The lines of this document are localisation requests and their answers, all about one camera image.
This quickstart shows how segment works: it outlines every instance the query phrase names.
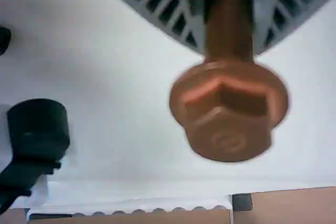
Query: bolt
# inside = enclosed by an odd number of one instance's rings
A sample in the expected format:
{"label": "bolt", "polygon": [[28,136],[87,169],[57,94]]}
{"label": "bolt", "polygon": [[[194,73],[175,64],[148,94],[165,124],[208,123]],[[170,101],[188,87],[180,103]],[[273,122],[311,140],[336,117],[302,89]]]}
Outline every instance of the bolt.
{"label": "bolt", "polygon": [[240,162],[271,145],[285,117],[285,85],[253,61],[253,28],[246,0],[215,0],[207,14],[206,55],[173,85],[172,114],[201,156]]}

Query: white surface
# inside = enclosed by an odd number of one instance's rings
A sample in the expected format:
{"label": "white surface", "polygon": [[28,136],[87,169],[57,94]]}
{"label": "white surface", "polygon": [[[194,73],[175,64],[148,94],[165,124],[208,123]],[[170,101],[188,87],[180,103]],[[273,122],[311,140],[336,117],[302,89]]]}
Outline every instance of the white surface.
{"label": "white surface", "polygon": [[210,197],[336,185],[336,0],[260,57],[287,82],[292,108],[264,155],[221,164],[194,154],[169,91],[201,57],[119,0],[0,0],[14,40],[0,58],[0,103],[52,98],[68,110],[70,155],[46,207]]}

